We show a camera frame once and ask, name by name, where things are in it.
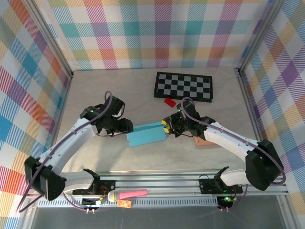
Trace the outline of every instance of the colorful plaid wallpaper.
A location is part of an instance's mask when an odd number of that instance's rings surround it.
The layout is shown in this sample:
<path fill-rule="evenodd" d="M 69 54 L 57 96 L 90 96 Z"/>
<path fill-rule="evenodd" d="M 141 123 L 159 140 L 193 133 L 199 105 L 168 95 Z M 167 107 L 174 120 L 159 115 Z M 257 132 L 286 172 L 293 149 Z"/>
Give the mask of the colorful plaid wallpaper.
<path fill-rule="evenodd" d="M 268 0 L 36 2 L 70 63 L 89 70 L 237 66 Z"/>
<path fill-rule="evenodd" d="M 0 0 L 0 229 L 14 229 L 24 161 L 51 144 L 68 77 L 21 0 Z"/>
<path fill-rule="evenodd" d="M 241 67 L 242 63 L 244 62 L 245 57 L 247 56 L 247 54 L 248 54 L 248 52 L 250 50 L 250 47 L 253 45 L 254 41 L 256 40 L 257 34 L 260 31 L 262 25 L 264 24 L 264 20 L 266 19 L 267 15 L 268 15 L 268 13 L 270 11 L 270 8 L 271 8 L 271 6 L 273 4 L 273 2 L 274 2 L 274 0 L 268 0 L 266 6 L 264 8 L 264 11 L 261 14 L 261 16 L 260 16 L 260 18 L 259 18 L 259 20 L 258 20 L 258 22 L 257 22 L 257 24 L 256 24 L 256 26 L 255 26 L 255 28 L 254 28 L 254 30 L 252 32 L 252 34 L 251 34 L 251 37 L 250 37 L 250 39 L 249 39 L 249 41 L 248 41 L 248 43 L 247 43 L 247 45 L 246 45 L 246 47 L 244 49 L 242 57 L 239 59 L 238 67 Z"/>
<path fill-rule="evenodd" d="M 246 70 L 264 137 L 285 167 L 305 228 L 305 0 L 286 0 Z"/>

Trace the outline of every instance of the wooden block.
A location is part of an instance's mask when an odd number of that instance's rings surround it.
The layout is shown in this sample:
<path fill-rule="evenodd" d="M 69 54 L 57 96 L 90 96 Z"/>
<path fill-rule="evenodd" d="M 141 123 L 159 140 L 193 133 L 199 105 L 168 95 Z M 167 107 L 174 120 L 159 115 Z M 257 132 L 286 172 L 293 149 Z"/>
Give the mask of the wooden block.
<path fill-rule="evenodd" d="M 209 141 L 204 141 L 203 139 L 201 139 L 199 137 L 194 137 L 194 138 L 195 138 L 196 146 L 212 146 L 212 145 L 215 145 L 215 143 L 209 142 Z"/>

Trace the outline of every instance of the cyan foam block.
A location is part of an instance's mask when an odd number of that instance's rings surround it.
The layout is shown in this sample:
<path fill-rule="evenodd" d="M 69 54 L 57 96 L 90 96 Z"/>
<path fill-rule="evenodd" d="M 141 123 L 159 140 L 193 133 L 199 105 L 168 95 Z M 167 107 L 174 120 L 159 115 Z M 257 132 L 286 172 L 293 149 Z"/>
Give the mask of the cyan foam block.
<path fill-rule="evenodd" d="M 166 133 L 163 127 L 164 125 L 161 122 L 135 126 L 133 132 L 127 134 L 129 146 L 139 146 L 165 140 Z"/>

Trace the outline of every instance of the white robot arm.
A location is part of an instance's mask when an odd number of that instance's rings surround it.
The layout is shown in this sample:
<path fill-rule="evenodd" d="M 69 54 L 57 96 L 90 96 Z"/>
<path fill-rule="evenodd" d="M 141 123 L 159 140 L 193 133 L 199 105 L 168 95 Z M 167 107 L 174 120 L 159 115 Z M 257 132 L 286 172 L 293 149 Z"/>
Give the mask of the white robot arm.
<path fill-rule="evenodd" d="M 264 191 L 280 173 L 284 173 L 284 167 L 270 141 L 248 139 L 224 128 L 209 117 L 200 117 L 193 102 L 186 98 L 177 105 L 177 109 L 177 113 L 163 119 L 166 133 L 179 137 L 184 131 L 190 131 L 193 136 L 216 143 L 245 162 L 246 170 L 224 172 L 228 168 L 225 167 L 219 171 L 213 181 L 214 193 L 224 192 L 228 187 L 239 184 L 251 184 Z"/>
<path fill-rule="evenodd" d="M 93 183 L 99 178 L 91 170 L 62 173 L 62 169 L 79 148 L 102 129 L 105 129 L 109 136 L 133 131 L 130 120 L 120 119 L 125 108 L 124 102 L 114 96 L 111 97 L 111 102 L 108 98 L 105 104 L 87 107 L 73 128 L 55 145 L 39 158 L 30 156 L 25 161 L 27 181 L 32 183 L 32 187 L 47 200 L 54 200 L 63 191 L 95 189 Z"/>
<path fill-rule="evenodd" d="M 43 164 L 46 158 L 49 157 L 44 164 L 43 169 L 40 171 L 39 176 L 34 180 L 33 188 L 41 195 L 44 195 L 48 200 L 54 200 L 63 191 L 68 190 L 86 189 L 94 192 L 94 181 L 99 180 L 99 176 L 94 172 L 88 169 L 79 173 L 62 173 L 61 171 L 78 149 L 102 129 L 106 129 L 107 133 L 111 135 L 114 133 L 128 133 L 133 131 L 130 120 L 118 119 L 115 117 L 122 113 L 123 106 L 123 102 L 114 97 L 114 102 L 107 114 L 103 115 L 96 122 L 85 125 L 80 129 L 85 123 L 88 123 L 98 116 L 105 106 L 90 106 L 86 108 L 81 114 L 81 118 L 77 120 L 73 128 L 62 139 L 67 135 L 74 133 L 71 137 L 61 144 L 60 140 L 59 143 L 57 143 L 60 144 L 59 146 L 55 144 L 37 159 L 29 157 L 25 162 L 26 178 L 28 181 L 31 180 L 37 167 Z M 271 142 L 267 140 L 257 142 L 256 140 L 245 138 L 224 128 L 209 117 L 201 118 L 196 112 L 194 105 L 189 101 L 185 101 L 183 106 L 188 115 L 207 123 L 207 125 L 200 124 L 188 118 L 182 109 L 180 109 L 181 104 L 179 104 L 177 106 L 177 113 L 163 119 L 163 124 L 166 125 L 164 129 L 168 134 L 175 134 L 175 136 L 178 137 L 184 131 L 190 131 L 194 136 L 214 142 L 231 151 L 246 164 L 246 170 L 239 169 L 224 172 L 227 167 L 223 168 L 214 179 L 210 181 L 213 182 L 214 192 L 222 193 L 229 187 L 239 184 L 252 184 L 259 190 L 266 190 L 278 177 L 281 171 L 268 157 L 257 150 L 263 149 L 266 151 L 281 168 L 283 168 Z M 55 147 L 57 147 L 57 149 L 50 157 L 50 152 Z"/>

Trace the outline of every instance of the chessboard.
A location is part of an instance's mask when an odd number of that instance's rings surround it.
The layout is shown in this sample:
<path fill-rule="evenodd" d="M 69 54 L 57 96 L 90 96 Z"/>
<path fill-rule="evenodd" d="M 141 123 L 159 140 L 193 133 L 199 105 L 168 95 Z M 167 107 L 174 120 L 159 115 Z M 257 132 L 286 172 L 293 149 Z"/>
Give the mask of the chessboard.
<path fill-rule="evenodd" d="M 211 76 L 157 72 L 155 98 L 183 99 L 211 103 L 213 82 Z"/>

